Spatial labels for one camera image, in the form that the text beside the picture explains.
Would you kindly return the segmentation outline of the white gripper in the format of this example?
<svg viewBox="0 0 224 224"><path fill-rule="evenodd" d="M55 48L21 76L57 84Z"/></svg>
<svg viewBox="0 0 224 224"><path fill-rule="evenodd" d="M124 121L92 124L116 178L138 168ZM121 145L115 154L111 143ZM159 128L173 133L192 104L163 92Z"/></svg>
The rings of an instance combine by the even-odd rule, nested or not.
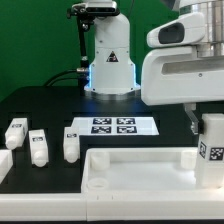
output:
<svg viewBox="0 0 224 224"><path fill-rule="evenodd" d="M199 133L197 102L224 99L224 39L208 39L202 12L191 12L147 34L151 51L141 73L147 105L183 104L194 135Z"/></svg>

